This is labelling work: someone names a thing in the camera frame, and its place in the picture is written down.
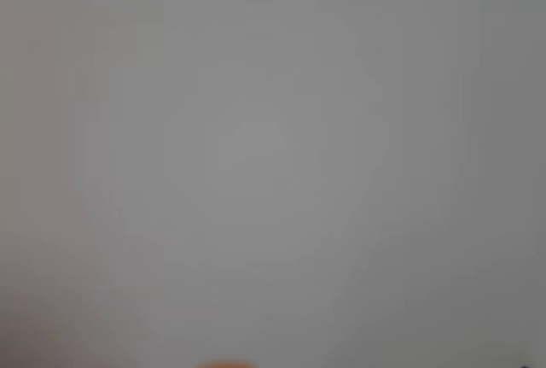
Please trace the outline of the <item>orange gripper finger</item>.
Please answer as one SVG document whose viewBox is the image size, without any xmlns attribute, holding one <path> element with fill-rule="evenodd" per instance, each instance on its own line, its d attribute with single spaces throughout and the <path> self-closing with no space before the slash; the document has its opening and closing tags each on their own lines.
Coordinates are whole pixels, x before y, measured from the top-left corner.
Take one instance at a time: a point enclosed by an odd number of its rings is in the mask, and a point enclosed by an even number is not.
<svg viewBox="0 0 546 368">
<path fill-rule="evenodd" d="M 215 359 L 199 363 L 196 368 L 258 368 L 244 359 Z"/>
</svg>

